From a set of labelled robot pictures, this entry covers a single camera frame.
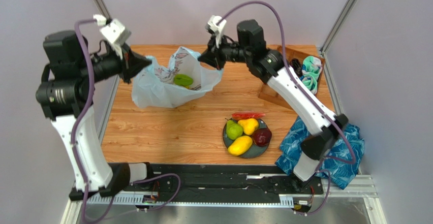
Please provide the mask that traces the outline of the light blue plastic bag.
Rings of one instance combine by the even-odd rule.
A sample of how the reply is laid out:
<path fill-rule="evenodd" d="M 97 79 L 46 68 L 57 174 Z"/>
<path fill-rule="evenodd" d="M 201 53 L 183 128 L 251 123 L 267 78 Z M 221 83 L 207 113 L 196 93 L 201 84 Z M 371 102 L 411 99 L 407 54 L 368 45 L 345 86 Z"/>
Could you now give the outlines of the light blue plastic bag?
<path fill-rule="evenodd" d="M 168 66 L 162 66 L 154 56 L 146 57 L 152 64 L 134 77 L 132 100 L 137 107 L 176 108 L 191 100 L 203 97 L 221 81 L 223 70 L 205 68 L 197 60 L 199 52 L 179 47 L 170 58 Z M 194 79 L 188 87 L 173 83 L 176 74 Z"/>

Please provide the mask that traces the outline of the green fake leaf fruit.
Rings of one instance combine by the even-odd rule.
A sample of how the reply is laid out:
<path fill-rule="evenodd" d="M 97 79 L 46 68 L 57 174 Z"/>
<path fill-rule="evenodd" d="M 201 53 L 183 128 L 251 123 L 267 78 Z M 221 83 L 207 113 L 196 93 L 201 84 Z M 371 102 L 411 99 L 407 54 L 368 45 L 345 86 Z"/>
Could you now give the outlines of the green fake leaf fruit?
<path fill-rule="evenodd" d="M 194 83 L 194 79 L 185 74 L 176 74 L 173 83 L 178 86 L 188 87 Z"/>

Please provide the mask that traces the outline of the yellow fake pear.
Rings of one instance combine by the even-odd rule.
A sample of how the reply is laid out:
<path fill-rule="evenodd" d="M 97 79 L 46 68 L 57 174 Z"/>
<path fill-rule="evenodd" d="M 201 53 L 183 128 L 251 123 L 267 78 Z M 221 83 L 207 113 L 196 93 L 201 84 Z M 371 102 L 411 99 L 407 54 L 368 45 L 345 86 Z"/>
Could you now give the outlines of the yellow fake pear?
<path fill-rule="evenodd" d="M 241 119 L 237 123 L 243 128 L 243 133 L 248 136 L 251 136 L 259 128 L 258 120 L 254 118 Z"/>

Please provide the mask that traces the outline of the green fake pear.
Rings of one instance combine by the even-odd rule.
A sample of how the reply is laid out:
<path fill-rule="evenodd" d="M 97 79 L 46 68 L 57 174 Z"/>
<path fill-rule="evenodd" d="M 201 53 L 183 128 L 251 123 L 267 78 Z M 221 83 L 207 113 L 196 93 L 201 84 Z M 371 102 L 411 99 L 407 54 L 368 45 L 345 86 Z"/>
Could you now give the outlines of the green fake pear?
<path fill-rule="evenodd" d="M 228 120 L 226 123 L 226 135 L 231 140 L 236 140 L 243 135 L 243 128 L 236 121 Z"/>

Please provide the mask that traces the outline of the dark red fake fruit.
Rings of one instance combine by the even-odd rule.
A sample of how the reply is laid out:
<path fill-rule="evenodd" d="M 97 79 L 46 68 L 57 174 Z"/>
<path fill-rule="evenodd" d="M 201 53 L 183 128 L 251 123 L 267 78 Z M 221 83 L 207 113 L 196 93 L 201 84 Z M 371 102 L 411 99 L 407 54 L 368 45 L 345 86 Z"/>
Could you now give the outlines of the dark red fake fruit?
<path fill-rule="evenodd" d="M 269 128 L 257 129 L 252 134 L 253 142 L 259 147 L 268 146 L 272 138 L 272 132 Z"/>

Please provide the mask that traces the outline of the yellow fake mango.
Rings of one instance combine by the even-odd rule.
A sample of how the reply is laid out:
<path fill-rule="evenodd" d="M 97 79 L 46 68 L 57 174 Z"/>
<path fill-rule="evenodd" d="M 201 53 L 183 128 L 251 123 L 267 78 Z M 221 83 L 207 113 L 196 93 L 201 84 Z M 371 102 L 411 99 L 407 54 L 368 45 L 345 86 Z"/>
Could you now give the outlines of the yellow fake mango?
<path fill-rule="evenodd" d="M 234 156 L 240 156 L 246 153 L 252 146 L 253 140 L 250 136 L 241 136 L 234 140 L 228 147 L 228 152 Z"/>

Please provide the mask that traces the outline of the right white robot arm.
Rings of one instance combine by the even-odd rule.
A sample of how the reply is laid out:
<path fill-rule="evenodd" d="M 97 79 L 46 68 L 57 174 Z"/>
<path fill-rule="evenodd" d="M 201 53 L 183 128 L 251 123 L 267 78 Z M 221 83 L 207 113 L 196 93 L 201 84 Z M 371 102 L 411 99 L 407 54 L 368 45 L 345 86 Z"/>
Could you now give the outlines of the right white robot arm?
<path fill-rule="evenodd" d="M 230 43 L 224 35 L 226 20 L 211 16 L 206 29 L 211 34 L 207 49 L 198 60 L 218 70 L 226 62 L 242 62 L 250 73 L 276 91 L 305 123 L 310 136 L 301 143 L 301 155 L 291 173 L 299 183 L 307 183 L 334 146 L 348 118 L 324 106 L 299 80 L 292 68 L 286 69 L 285 55 L 267 48 L 263 28 L 256 20 L 237 25 L 238 40 Z"/>

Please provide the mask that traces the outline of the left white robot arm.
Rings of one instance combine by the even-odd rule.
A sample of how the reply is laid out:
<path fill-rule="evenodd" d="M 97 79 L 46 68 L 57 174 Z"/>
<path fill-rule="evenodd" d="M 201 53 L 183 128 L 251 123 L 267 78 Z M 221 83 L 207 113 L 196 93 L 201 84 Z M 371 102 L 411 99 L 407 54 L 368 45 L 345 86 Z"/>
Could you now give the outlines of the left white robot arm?
<path fill-rule="evenodd" d="M 95 110 L 89 92 L 89 69 L 79 38 L 73 30 L 45 37 L 43 48 L 48 57 L 36 100 L 44 116 L 60 135 L 73 166 L 75 183 L 71 201 L 99 194 L 113 197 L 128 185 L 146 179 L 149 163 L 108 163 L 102 153 L 95 125 Z"/>

